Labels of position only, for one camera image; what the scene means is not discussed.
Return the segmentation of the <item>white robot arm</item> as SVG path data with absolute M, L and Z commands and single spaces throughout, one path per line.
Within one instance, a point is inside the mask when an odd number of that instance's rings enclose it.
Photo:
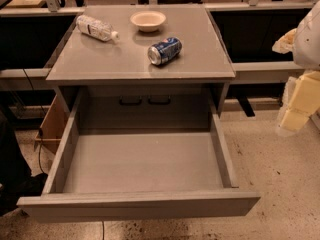
M 274 43 L 272 50 L 280 54 L 291 52 L 294 63 L 305 70 L 300 77 L 288 79 L 278 114 L 276 132 L 292 136 L 320 108 L 320 1 L 297 28 Z

